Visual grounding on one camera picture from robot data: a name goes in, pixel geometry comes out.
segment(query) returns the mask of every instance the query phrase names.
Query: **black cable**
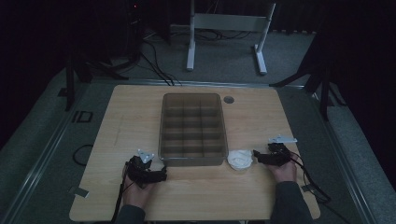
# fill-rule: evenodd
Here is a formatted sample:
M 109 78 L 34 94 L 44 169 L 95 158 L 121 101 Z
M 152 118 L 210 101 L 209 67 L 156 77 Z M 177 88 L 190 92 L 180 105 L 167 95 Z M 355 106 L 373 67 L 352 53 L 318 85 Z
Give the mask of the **black cable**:
M 82 163 L 82 162 L 80 162 L 80 161 L 77 160 L 77 153 L 78 153 L 82 148 L 84 148 L 84 147 L 93 147 L 93 145 L 91 145 L 91 144 L 83 145 L 83 146 L 79 147 L 78 149 L 76 149 L 76 150 L 74 151 L 74 153 L 73 153 L 73 161 L 74 161 L 76 164 L 80 165 L 80 166 L 87 166 L 86 163 Z
M 218 31 L 218 30 L 209 30 L 209 29 L 204 29 L 204 30 L 202 30 L 202 31 L 199 32 L 199 33 L 212 33 L 212 34 L 215 34 L 215 35 L 216 35 L 215 37 L 208 37 L 208 36 L 205 36 L 205 35 L 198 35 L 198 34 L 195 34 L 195 36 L 200 37 L 201 39 L 206 40 L 206 41 L 220 41 L 220 40 L 230 40 L 230 39 L 243 39 L 243 38 L 245 38 L 245 37 L 247 37 L 248 35 L 251 34 L 251 32 L 244 32 L 244 31 L 241 31 L 241 32 L 239 32 L 237 35 L 227 36 L 227 35 L 224 35 L 221 31 Z
M 124 192 L 124 185 L 125 185 L 125 179 L 126 179 L 126 176 L 127 176 L 127 173 L 128 173 L 129 162 L 126 162 L 124 167 L 126 167 L 126 168 L 125 168 L 123 176 L 122 176 L 122 182 L 120 184 L 120 189 L 119 189 L 119 197 L 117 198 L 116 208 L 114 209 L 114 214 L 113 214 L 113 218 L 111 218 L 111 223 L 115 223 L 116 222 L 117 216 L 118 216 L 119 211 L 120 211 L 122 193 Z
M 128 62 L 120 63 L 108 68 L 112 69 L 113 71 L 120 71 L 121 69 L 125 69 L 125 68 L 128 68 L 129 70 L 134 68 L 134 66 L 136 66 L 139 62 L 140 62 L 140 57 L 138 57 L 136 60 L 133 60 L 131 56 L 128 56 Z
M 133 184 L 134 184 L 134 182 L 132 182 L 130 185 L 128 185 L 128 186 L 122 191 L 122 193 L 125 192 L 125 190 L 127 190 L 127 189 L 128 189 L 129 187 L 131 187 Z
M 219 4 L 219 0 L 211 1 L 211 4 L 210 4 L 209 8 L 208 8 L 207 11 L 206 11 L 206 14 L 209 13 L 209 11 L 210 11 L 210 9 L 212 9 L 212 7 L 215 7 L 215 8 L 213 9 L 213 12 L 212 12 L 212 13 L 213 13 L 213 14 L 216 13 L 216 9 L 218 8 L 218 4 Z
M 297 153 L 292 152 L 292 151 L 290 151 L 290 153 L 296 155 L 296 156 L 301 160 L 301 162 L 304 164 L 303 158 L 301 158 L 300 155 L 298 155 Z M 315 196 L 315 198 L 319 199 L 318 202 L 319 202 L 320 204 L 323 204 L 327 209 L 329 209 L 331 212 L 333 212 L 336 216 L 338 216 L 338 217 L 341 218 L 343 221 L 345 221 L 345 223 L 350 224 L 350 222 L 349 222 L 345 217 L 343 217 L 341 214 L 339 214 L 337 211 L 335 211 L 333 208 L 331 208 L 331 207 L 328 205 L 328 203 L 331 201 L 330 196 L 327 195 L 327 194 L 326 194 L 326 193 L 325 193 L 325 192 L 324 192 L 324 191 L 312 180 L 312 178 L 310 177 L 309 173 L 306 171 L 306 169 L 305 169 L 305 167 L 303 166 L 303 164 L 300 164 L 299 162 L 297 162 L 297 160 L 295 160 L 295 159 L 293 159 L 293 158 L 290 158 L 290 159 L 291 159 L 292 161 L 294 161 L 296 164 L 298 164 L 298 165 L 303 169 L 303 172 L 304 172 L 304 184 L 305 184 L 306 188 L 309 189 L 309 191 Z M 309 188 L 309 187 L 307 186 L 306 181 L 305 181 L 305 177 L 308 178 L 309 183 L 314 187 L 314 189 L 316 189 L 317 191 L 319 191 L 323 196 L 326 197 L 326 199 L 320 198 L 316 193 L 314 193 L 314 192 L 312 191 L 311 188 Z
M 174 80 L 175 80 L 180 86 L 182 86 L 182 84 L 180 83 L 180 81 L 179 81 L 174 75 L 169 74 L 169 73 L 165 73 L 165 72 L 160 68 L 160 66 L 158 65 L 157 50 L 155 49 L 154 45 L 152 45 L 152 44 L 149 43 L 148 41 L 144 41 L 144 43 L 146 43 L 146 44 L 148 44 L 149 46 L 151 46 L 152 49 L 153 49 L 153 51 L 154 51 L 154 62 L 155 62 L 155 64 L 152 63 L 145 55 L 143 55 L 143 53 L 141 53 L 142 56 L 143 56 L 143 58 L 148 62 L 148 64 L 149 64 L 149 65 L 151 66 L 151 68 L 152 68 L 152 69 L 149 69 L 149 70 L 155 72 L 155 73 L 156 73 L 159 77 L 161 77 L 169 86 L 170 86 L 170 84 L 165 80 L 165 78 L 167 78 L 167 79 L 169 79 L 169 80 L 171 81 L 172 86 L 175 86 Z
M 151 68 L 153 69 L 153 71 L 158 75 L 158 77 L 160 77 L 164 82 L 166 82 L 166 84 L 168 84 L 168 86 L 170 86 L 169 82 L 163 77 L 163 75 L 161 73 L 159 73 L 156 69 L 154 64 L 152 64 L 152 62 L 143 54 L 141 53 L 142 57 L 148 62 L 148 64 L 151 66 Z
M 164 75 L 166 78 L 168 78 L 171 81 L 172 86 L 175 86 L 175 83 L 174 83 L 173 79 L 170 78 L 163 70 L 161 70 L 160 66 L 158 65 L 157 50 L 155 49 L 154 45 L 152 45 L 148 41 L 143 41 L 143 43 L 148 44 L 149 46 L 151 46 L 153 51 L 154 51 L 154 62 L 155 62 L 155 66 L 154 67 L 156 69 L 158 69 L 159 73 L 161 73 L 162 75 Z

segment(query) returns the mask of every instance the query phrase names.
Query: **person's right hand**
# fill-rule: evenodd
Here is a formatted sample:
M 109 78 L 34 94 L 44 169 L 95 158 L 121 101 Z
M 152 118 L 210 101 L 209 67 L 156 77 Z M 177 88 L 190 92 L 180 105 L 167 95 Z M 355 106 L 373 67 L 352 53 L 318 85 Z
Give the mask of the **person's right hand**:
M 141 189 L 128 175 L 125 176 L 124 192 L 122 193 L 123 204 L 133 205 L 144 210 L 155 185 L 147 184 Z
M 291 157 L 297 160 L 298 157 L 292 154 Z M 267 165 L 268 169 L 273 173 L 276 183 L 284 181 L 297 181 L 297 167 L 294 161 L 289 161 L 281 166 Z

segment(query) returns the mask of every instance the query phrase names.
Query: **white metal frame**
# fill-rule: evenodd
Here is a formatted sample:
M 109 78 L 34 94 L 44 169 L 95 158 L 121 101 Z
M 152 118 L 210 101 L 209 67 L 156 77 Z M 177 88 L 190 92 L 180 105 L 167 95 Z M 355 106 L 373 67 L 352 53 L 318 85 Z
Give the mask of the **white metal frame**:
M 274 13 L 276 4 L 272 3 L 266 17 L 252 17 L 239 15 L 220 15 L 220 14 L 202 14 L 195 13 L 195 1 L 191 0 L 191 16 L 190 16 L 190 45 L 187 58 L 187 70 L 194 69 L 195 58 L 195 29 L 214 29 L 214 30 L 236 30 L 261 32 L 259 44 L 254 46 L 257 64 L 260 68 L 260 74 L 267 74 L 262 47 L 267 37 L 268 28 Z

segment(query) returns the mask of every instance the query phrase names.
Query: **table top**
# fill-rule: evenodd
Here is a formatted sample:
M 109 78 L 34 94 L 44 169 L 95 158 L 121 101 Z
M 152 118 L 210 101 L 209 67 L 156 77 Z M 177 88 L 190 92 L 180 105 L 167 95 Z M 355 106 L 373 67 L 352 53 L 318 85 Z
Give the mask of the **table top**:
M 279 134 L 292 137 L 290 126 L 273 89 L 222 87 L 117 86 L 96 137 L 80 188 L 70 210 L 75 221 L 110 220 L 113 216 L 121 172 L 140 148 L 156 156 L 151 170 L 161 170 L 158 159 L 163 96 L 166 93 L 217 93 L 222 101 L 229 150 L 255 149 L 267 153 L 268 139 Z M 285 144 L 298 153 L 297 146 Z M 255 220 L 269 219 L 276 182 L 271 172 L 254 160 L 244 171 L 227 161 L 220 166 L 168 167 L 165 182 L 157 184 L 146 208 L 146 220 Z M 298 169 L 300 186 L 303 171 Z M 304 192 L 313 218 L 320 216 L 315 197 Z

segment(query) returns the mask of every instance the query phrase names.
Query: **dark sleeve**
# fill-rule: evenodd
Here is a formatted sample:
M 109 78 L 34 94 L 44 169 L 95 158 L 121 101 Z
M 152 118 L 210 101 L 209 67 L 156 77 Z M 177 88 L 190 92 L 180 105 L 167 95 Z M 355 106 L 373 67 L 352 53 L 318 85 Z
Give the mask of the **dark sleeve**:
M 276 201 L 271 223 L 309 224 L 313 222 L 297 183 L 286 181 L 276 184 Z
M 124 205 L 117 216 L 115 224 L 140 224 L 145 221 L 145 216 L 146 213 L 143 209 L 133 205 Z

